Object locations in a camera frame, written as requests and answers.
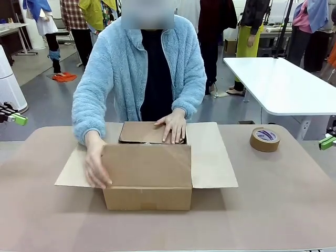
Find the person's right hand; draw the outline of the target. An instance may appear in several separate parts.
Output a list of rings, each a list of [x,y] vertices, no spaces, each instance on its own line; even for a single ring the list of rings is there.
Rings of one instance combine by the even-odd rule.
[[[90,132],[86,136],[87,154],[85,158],[85,176],[92,187],[107,188],[112,185],[107,169],[102,165],[102,150],[106,143],[98,135]]]

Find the person's left hand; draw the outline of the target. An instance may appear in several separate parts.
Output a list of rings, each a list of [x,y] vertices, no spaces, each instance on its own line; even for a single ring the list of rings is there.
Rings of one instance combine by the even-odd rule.
[[[162,141],[166,142],[170,136],[170,143],[180,143],[186,135],[185,111],[181,108],[175,108],[171,114],[157,120],[155,126],[165,125]]]

